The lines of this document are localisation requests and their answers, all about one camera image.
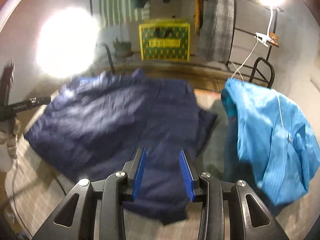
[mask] green and white striped cloth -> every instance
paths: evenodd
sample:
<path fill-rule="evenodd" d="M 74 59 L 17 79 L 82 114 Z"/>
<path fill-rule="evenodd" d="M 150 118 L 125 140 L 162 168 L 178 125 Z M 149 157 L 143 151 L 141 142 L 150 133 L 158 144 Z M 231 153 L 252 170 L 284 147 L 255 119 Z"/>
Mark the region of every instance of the green and white striped cloth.
<path fill-rule="evenodd" d="M 99 0 L 100 27 L 136 22 L 150 18 L 150 3 L 143 9 L 133 7 L 132 0 Z"/>

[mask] triangular cutout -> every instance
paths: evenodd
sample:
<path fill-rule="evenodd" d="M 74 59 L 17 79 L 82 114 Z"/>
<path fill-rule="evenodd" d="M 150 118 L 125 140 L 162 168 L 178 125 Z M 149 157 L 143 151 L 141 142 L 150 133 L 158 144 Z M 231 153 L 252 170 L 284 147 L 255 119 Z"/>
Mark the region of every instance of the triangular cutout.
<path fill-rule="evenodd" d="M 247 194 L 245 196 L 249 208 L 251 224 L 254 228 L 266 226 L 270 224 L 270 220 L 263 212 L 259 204 L 255 201 L 252 195 Z"/>
<path fill-rule="evenodd" d="M 71 227 L 73 222 L 73 217 L 76 212 L 76 207 L 79 200 L 79 194 L 74 194 L 63 209 L 59 212 L 59 214 L 54 219 L 54 222 L 58 225 L 62 225 L 65 227 Z"/>

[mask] navy blue jacket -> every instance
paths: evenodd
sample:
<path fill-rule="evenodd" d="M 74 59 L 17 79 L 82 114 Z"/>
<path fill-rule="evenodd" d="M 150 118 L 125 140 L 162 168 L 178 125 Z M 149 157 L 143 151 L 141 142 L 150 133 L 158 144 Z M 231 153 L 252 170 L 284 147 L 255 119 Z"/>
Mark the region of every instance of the navy blue jacket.
<path fill-rule="evenodd" d="M 179 151 L 195 159 L 215 119 L 198 107 L 187 81 L 102 74 L 63 86 L 25 139 L 74 182 L 105 179 L 145 148 L 140 194 L 124 207 L 167 224 L 186 218 Z"/>

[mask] blue gripper pad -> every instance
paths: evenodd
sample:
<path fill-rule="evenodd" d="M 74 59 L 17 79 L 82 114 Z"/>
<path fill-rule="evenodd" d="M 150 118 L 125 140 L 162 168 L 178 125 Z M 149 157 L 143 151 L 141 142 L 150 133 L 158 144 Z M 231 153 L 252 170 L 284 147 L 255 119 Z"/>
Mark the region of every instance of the blue gripper pad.
<path fill-rule="evenodd" d="M 136 174 L 134 175 L 133 191 L 132 191 L 133 200 L 135 200 L 139 194 L 139 190 L 140 190 L 141 183 L 142 183 L 143 172 L 144 172 L 144 168 L 146 166 L 146 160 L 147 160 L 146 150 L 142 149 L 138 168 L 137 168 Z"/>
<path fill-rule="evenodd" d="M 193 202 L 196 197 L 195 191 L 193 189 L 193 178 L 183 150 L 180 151 L 179 163 L 187 196 Z"/>

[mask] white cable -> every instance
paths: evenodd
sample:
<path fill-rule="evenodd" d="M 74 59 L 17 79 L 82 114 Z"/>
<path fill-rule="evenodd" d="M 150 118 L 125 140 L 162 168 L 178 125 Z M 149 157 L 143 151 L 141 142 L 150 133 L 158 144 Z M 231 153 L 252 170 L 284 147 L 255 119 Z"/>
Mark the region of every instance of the white cable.
<path fill-rule="evenodd" d="M 240 71 L 237 69 L 236 65 L 235 65 L 232 61 L 230 61 L 230 62 L 231 62 L 231 63 L 233 64 L 233 66 L 236 68 L 236 72 L 239 72 L 240 77 L 241 77 L 241 79 L 242 79 L 242 82 L 244 83 L 244 80 L 243 80 L 243 77 L 242 77 Z"/>
<path fill-rule="evenodd" d="M 269 21 L 268 30 L 267 30 L 267 36 L 269 36 L 269 33 L 270 33 L 272 18 L 273 18 L 273 7 L 270 6 L 270 21 Z"/>
<path fill-rule="evenodd" d="M 275 91 L 274 89 L 272 89 L 272 90 L 276 93 L 276 96 L 277 96 L 277 98 L 278 98 L 279 112 L 280 112 L 280 119 L 281 119 L 282 128 L 284 129 L 284 126 L 283 126 L 283 120 L 282 120 L 282 114 L 281 114 L 280 98 L 279 98 L 279 95 L 278 95 L 277 91 Z"/>
<path fill-rule="evenodd" d="M 235 76 L 235 74 L 243 67 L 243 65 L 245 64 L 245 62 L 248 60 L 248 58 L 251 56 L 252 52 L 253 52 L 254 49 L 256 48 L 257 44 L 258 44 L 258 38 L 257 38 L 256 45 L 255 45 L 255 46 L 253 47 L 253 49 L 251 50 L 249 56 L 244 60 L 244 62 L 241 64 L 241 66 L 238 67 L 238 68 L 236 69 L 236 71 L 232 74 L 231 79 L 233 79 L 233 77 Z"/>

